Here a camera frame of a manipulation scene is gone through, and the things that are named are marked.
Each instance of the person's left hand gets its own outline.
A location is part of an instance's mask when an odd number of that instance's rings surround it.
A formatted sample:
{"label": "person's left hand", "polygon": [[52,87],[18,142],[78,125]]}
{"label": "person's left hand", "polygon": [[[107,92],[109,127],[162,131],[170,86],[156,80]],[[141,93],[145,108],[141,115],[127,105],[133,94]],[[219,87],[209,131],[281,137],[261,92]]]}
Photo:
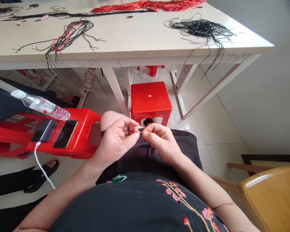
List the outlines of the person's left hand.
{"label": "person's left hand", "polygon": [[138,125],[136,121],[129,118],[119,118],[110,125],[94,154],[96,162],[107,168],[119,160],[140,137]]}

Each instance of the white cable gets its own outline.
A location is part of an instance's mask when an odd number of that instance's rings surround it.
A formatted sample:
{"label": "white cable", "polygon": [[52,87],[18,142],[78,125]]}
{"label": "white cable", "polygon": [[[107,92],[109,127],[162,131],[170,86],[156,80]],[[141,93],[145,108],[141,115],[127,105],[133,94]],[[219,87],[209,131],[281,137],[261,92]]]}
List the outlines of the white cable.
{"label": "white cable", "polygon": [[37,142],[35,144],[35,149],[34,149],[34,156],[35,156],[35,159],[36,159],[36,162],[38,163],[38,166],[40,167],[40,169],[42,170],[43,174],[45,175],[46,179],[48,180],[48,182],[52,185],[53,189],[56,189],[54,184],[52,183],[52,181],[48,178],[48,176],[46,175],[46,172],[44,171],[44,169],[42,168],[39,160],[38,160],[38,156],[36,155],[36,149],[38,148],[38,146],[41,144],[41,142]]}

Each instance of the bottle cap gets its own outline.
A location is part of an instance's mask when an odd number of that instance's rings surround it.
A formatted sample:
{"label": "bottle cap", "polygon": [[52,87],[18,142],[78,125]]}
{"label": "bottle cap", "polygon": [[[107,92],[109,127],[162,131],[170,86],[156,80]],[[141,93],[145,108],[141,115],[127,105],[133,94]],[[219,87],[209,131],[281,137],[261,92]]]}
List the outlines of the bottle cap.
{"label": "bottle cap", "polygon": [[11,92],[11,95],[18,99],[22,99],[27,96],[27,94],[21,90],[14,90],[13,92]]}

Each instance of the red plastic stool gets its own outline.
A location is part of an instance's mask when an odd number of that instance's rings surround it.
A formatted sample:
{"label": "red plastic stool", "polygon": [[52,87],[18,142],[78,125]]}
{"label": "red plastic stool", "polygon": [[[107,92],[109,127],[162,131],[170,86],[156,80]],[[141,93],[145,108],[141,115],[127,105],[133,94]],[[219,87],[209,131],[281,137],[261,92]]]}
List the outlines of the red plastic stool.
{"label": "red plastic stool", "polygon": [[[53,155],[68,156],[74,159],[90,159],[97,150],[97,146],[89,143],[89,137],[96,121],[101,121],[101,116],[90,109],[66,109],[71,114],[70,120],[77,120],[74,133],[66,148],[54,148],[65,121],[59,121],[57,129],[48,143],[41,143],[37,151],[46,152]],[[27,149],[34,151],[35,142],[29,142]]]}
{"label": "red plastic stool", "polygon": [[152,77],[156,76],[157,69],[158,69],[159,65],[157,65],[157,66],[145,66],[145,67],[150,69],[150,76],[152,76]]}
{"label": "red plastic stool", "polygon": [[[25,159],[26,157],[21,157],[19,155],[28,151],[26,146],[33,136],[31,133],[27,133],[32,127],[26,126],[26,124],[38,121],[39,125],[44,118],[31,113],[19,113],[18,115],[27,118],[15,123],[7,121],[0,123],[0,156],[2,157]],[[10,145],[12,143],[22,146],[10,151]]]}
{"label": "red plastic stool", "polygon": [[139,124],[145,118],[162,117],[166,126],[172,109],[164,82],[131,85],[131,118]]}

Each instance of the white table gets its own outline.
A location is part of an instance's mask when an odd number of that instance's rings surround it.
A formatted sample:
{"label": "white table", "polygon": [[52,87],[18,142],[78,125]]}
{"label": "white table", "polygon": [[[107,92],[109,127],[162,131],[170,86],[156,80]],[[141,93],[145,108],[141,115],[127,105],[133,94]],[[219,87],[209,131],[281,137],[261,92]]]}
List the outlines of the white table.
{"label": "white table", "polygon": [[[23,6],[25,9],[16,15],[42,14],[50,12],[50,7],[59,4],[65,7],[69,13],[89,12],[100,5],[119,4],[118,0],[103,1],[96,5],[84,7],[77,1],[62,2],[39,2],[39,7],[26,10],[29,4],[5,4],[0,6]],[[90,67],[102,68],[115,97],[123,111],[129,115],[128,107],[120,90],[113,68],[121,67],[127,85],[128,95],[131,95],[131,73],[133,66],[146,65],[183,65],[178,79],[174,70],[171,71],[172,79],[177,93],[183,118],[189,117],[193,111],[202,106],[219,90],[234,79],[240,72],[248,67],[262,53],[269,51],[273,45],[261,38],[259,35],[244,27],[234,19],[209,4],[203,4],[203,8],[189,9],[182,12],[159,11],[148,13],[116,14],[87,18],[94,23],[94,27],[87,34],[102,38],[107,42],[95,42],[90,40],[92,46],[98,47],[93,51],[87,41],[82,37],[78,38],[70,47],[58,53],[59,61],[57,68],[67,67]],[[234,64],[233,67],[217,82],[191,109],[185,109],[181,92],[188,83],[194,70],[207,57],[208,47],[198,47],[182,40],[179,30],[170,29],[164,26],[164,22],[179,17],[188,19],[196,13],[201,13],[203,19],[220,23],[233,33],[241,33],[231,37],[232,43],[223,43],[225,48],[224,56],[220,63]],[[17,54],[15,50],[23,45],[57,38],[63,34],[63,27],[79,18],[59,20],[50,17],[41,22],[34,22],[36,19],[27,19],[21,26],[16,27],[15,22],[2,22],[0,19],[0,70],[6,69],[41,69],[46,67],[45,51],[32,50],[36,45],[28,46]],[[204,38],[189,36],[188,39],[204,42]],[[45,48],[51,42],[38,44],[38,48]],[[211,55],[203,64],[211,63],[217,54],[218,46],[211,45]]]}

